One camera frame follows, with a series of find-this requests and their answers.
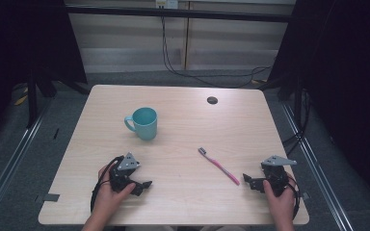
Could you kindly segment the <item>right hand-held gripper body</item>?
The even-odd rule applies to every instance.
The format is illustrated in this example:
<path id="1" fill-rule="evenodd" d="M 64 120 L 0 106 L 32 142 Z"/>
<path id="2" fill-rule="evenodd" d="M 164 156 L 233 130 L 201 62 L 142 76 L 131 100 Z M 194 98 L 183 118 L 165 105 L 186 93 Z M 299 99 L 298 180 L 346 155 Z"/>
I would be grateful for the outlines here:
<path id="1" fill-rule="evenodd" d="M 288 185 L 285 166 L 293 166 L 297 162 L 278 155 L 273 155 L 261 163 L 266 180 L 270 183 L 275 196 L 281 196 Z"/>

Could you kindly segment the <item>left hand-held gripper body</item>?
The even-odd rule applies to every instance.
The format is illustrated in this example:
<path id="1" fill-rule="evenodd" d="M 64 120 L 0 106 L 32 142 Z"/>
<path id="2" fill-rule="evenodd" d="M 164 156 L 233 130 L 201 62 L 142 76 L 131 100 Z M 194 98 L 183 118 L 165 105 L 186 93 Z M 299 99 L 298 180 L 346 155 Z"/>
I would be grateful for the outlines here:
<path id="1" fill-rule="evenodd" d="M 139 162 L 131 152 L 117 157 L 117 162 L 110 170 L 110 184 L 115 192 L 122 191 L 130 184 L 140 184 L 130 179 L 130 175 L 137 169 Z"/>

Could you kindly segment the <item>pink toothbrush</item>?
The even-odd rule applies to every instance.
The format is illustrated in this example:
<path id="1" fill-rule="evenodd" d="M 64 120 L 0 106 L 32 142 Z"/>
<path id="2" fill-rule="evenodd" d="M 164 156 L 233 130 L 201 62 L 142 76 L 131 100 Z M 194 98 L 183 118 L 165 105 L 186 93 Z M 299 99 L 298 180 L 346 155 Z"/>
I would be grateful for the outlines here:
<path id="1" fill-rule="evenodd" d="M 198 153 L 202 155 L 211 164 L 213 164 L 215 167 L 217 167 L 219 170 L 221 170 L 236 186 L 240 185 L 240 181 L 232 173 L 225 169 L 217 160 L 209 157 L 207 155 L 206 150 L 203 147 L 198 148 Z"/>

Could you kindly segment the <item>teal cup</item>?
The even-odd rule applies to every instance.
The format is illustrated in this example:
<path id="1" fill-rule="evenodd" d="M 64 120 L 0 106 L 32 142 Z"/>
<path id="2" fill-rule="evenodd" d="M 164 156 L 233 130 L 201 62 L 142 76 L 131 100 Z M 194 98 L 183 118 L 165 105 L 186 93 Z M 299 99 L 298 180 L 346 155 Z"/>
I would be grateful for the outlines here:
<path id="1" fill-rule="evenodd" d="M 125 126 L 143 141 L 151 141 L 156 137 L 157 122 L 156 111 L 149 107 L 139 108 L 124 118 Z"/>

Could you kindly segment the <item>person's left hand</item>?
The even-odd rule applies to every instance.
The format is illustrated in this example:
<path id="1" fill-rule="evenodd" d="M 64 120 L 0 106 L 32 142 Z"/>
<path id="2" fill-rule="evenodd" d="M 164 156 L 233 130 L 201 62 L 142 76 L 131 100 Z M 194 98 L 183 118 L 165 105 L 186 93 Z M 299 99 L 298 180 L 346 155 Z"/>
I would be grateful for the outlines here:
<path id="1" fill-rule="evenodd" d="M 107 167 L 103 167 L 98 176 L 101 178 L 100 186 L 94 202 L 91 219 L 106 224 L 117 211 L 122 201 L 135 189 L 135 184 L 127 185 L 122 191 L 115 192 L 109 182 Z"/>

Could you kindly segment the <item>person's right hand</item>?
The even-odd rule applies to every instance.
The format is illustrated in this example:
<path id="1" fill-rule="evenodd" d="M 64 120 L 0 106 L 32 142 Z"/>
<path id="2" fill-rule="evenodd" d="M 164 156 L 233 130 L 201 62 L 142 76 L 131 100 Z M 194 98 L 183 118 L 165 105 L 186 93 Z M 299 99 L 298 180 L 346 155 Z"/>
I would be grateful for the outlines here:
<path id="1" fill-rule="evenodd" d="M 275 196 L 271 184 L 263 181 L 264 192 L 266 194 L 269 210 L 278 226 L 286 226 L 293 224 L 294 206 L 295 206 L 295 181 L 288 177 L 288 183 L 292 188 L 287 187 L 280 196 Z"/>

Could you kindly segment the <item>black curtain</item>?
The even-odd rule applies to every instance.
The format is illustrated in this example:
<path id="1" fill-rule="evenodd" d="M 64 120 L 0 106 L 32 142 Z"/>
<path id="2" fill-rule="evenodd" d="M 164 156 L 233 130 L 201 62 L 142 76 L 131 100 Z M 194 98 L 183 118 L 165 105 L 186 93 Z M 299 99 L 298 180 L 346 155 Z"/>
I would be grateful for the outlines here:
<path id="1" fill-rule="evenodd" d="M 55 81 L 89 92 L 65 0 L 0 0 L 0 117 L 15 85 L 51 97 Z"/>
<path id="2" fill-rule="evenodd" d="M 370 187 L 370 0 L 296 0 L 269 80 L 286 99 L 306 89 Z"/>

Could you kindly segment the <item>black metal stand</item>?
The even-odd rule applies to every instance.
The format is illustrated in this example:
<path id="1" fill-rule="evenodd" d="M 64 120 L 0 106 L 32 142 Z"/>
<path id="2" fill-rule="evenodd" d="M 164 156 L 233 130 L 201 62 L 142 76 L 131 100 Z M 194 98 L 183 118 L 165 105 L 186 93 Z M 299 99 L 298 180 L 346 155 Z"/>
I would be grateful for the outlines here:
<path id="1" fill-rule="evenodd" d="M 88 95 L 90 93 L 89 90 L 79 86 L 77 83 L 67 79 L 66 77 L 62 77 L 48 68 L 41 67 L 38 69 L 32 69 L 27 77 L 29 107 L 28 128 L 31 128 L 38 120 L 37 90 L 40 90 L 44 97 L 54 97 L 57 94 L 57 90 L 53 84 L 54 81 L 61 82 L 81 94 Z"/>

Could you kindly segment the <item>yellow floor object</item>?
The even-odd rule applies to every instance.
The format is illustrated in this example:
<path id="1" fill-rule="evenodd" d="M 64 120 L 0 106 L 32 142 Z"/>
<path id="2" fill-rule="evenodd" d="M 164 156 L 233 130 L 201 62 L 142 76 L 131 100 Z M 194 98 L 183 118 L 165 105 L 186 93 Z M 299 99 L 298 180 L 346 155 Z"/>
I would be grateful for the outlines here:
<path id="1" fill-rule="evenodd" d="M 22 103 L 24 103 L 27 97 L 28 97 L 28 88 L 25 88 L 21 95 L 18 97 L 18 99 L 14 102 L 14 105 L 15 106 L 21 105 Z"/>

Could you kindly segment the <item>black horizontal bar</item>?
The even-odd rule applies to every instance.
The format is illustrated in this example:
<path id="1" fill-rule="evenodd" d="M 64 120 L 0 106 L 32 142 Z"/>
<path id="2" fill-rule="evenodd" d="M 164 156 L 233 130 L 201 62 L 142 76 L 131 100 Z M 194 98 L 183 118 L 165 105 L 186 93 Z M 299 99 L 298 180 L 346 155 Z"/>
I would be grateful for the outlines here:
<path id="1" fill-rule="evenodd" d="M 68 13 L 89 13 L 89 14 L 108 14 L 108 15 L 130 15 L 130 16 L 160 16 L 160 17 L 180 17 L 197 19 L 220 19 L 220 20 L 240 20 L 240 21 L 261 21 L 288 23 L 295 20 L 291 15 L 282 14 L 261 14 L 261 13 L 225 13 L 194 10 L 172 10 L 172 9 L 149 9 L 149 8 L 118 8 L 118 7 L 98 7 L 89 5 L 66 4 Z"/>

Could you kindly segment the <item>metal floor rail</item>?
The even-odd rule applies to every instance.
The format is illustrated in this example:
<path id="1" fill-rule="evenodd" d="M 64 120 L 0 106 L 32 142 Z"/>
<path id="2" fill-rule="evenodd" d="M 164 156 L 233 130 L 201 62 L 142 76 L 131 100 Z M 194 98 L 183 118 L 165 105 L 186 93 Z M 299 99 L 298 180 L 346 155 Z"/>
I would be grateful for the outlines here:
<path id="1" fill-rule="evenodd" d="M 338 197 L 333 191 L 330 182 L 323 171 L 310 143 L 307 138 L 301 137 L 298 141 L 300 148 L 304 154 L 304 157 L 309 165 L 309 168 L 318 184 L 318 187 L 323 195 L 329 209 L 332 214 L 335 223 L 337 224 L 340 231 L 355 231 L 353 225 L 350 222 L 347 213 L 343 209 Z"/>
<path id="2" fill-rule="evenodd" d="M 18 143 L 16 149 L 13 152 L 13 155 L 9 159 L 8 163 L 4 167 L 0 167 L 0 202 L 2 197 L 5 194 L 10 182 L 13 179 L 13 175 L 16 172 L 20 162 L 25 156 L 25 153 L 28 151 L 31 143 L 33 142 L 36 133 L 38 132 L 42 119 L 45 116 L 50 104 L 45 105 L 41 112 L 38 113 L 37 118 L 34 122 L 25 130 L 23 136 Z"/>

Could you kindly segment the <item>white wall socket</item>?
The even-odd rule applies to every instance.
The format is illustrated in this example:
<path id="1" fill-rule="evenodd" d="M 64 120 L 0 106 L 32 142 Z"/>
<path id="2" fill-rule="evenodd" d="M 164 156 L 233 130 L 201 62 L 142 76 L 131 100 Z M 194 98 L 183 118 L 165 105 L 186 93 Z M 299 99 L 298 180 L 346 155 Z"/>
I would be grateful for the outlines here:
<path id="1" fill-rule="evenodd" d="M 157 9 L 178 9 L 178 0 L 155 0 Z"/>

